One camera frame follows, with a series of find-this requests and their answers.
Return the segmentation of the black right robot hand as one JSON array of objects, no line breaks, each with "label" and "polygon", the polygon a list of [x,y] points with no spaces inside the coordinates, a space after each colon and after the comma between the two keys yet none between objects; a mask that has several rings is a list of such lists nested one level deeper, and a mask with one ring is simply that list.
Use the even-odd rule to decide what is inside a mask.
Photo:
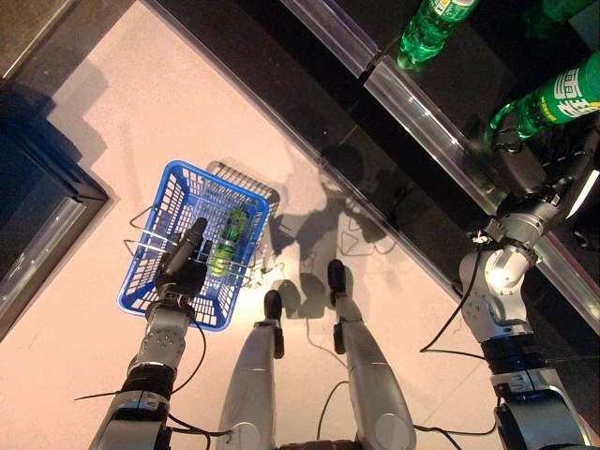
[{"label": "black right robot hand", "polygon": [[564,128],[529,146],[514,127],[494,133],[491,171],[508,196],[499,213],[534,216],[550,226],[566,221],[591,193],[598,170],[599,126]]}]

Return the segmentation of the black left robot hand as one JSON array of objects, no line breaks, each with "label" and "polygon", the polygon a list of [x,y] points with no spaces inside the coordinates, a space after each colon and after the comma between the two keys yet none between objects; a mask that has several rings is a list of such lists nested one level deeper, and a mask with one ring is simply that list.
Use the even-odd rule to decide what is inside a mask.
[{"label": "black left robot hand", "polygon": [[202,290],[213,246],[203,237],[206,226],[205,217],[197,218],[161,257],[154,280],[160,302],[173,302],[176,296],[193,299]]}]

